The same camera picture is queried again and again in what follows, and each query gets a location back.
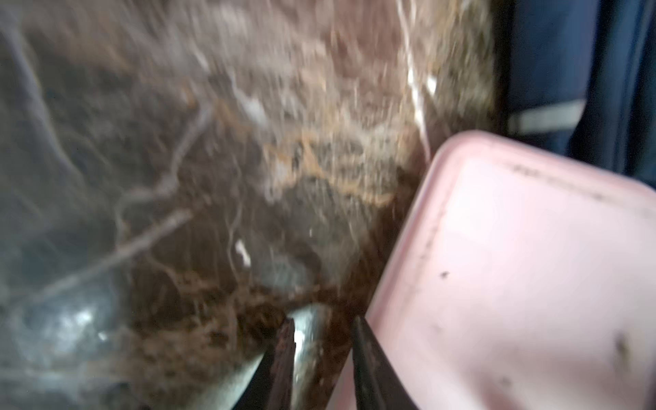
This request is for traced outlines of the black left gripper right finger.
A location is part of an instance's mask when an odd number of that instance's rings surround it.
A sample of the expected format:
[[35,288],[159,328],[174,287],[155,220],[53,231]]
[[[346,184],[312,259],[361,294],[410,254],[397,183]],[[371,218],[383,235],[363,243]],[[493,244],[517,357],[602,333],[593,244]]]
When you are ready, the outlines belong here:
[[364,317],[354,320],[352,342],[357,409],[417,410]]

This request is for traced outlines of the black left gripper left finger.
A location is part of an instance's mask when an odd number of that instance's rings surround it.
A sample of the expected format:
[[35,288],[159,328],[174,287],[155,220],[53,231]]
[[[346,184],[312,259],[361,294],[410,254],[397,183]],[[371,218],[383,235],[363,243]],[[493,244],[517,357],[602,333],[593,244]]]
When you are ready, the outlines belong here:
[[290,409],[296,354],[295,321],[286,318],[263,355],[251,381],[233,406],[239,409]]

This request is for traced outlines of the navy blue school backpack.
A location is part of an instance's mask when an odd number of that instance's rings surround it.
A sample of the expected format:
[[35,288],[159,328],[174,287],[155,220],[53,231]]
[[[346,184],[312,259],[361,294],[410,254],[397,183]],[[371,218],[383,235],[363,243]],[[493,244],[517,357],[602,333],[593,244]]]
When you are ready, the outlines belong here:
[[655,183],[655,4],[517,1],[508,133]]

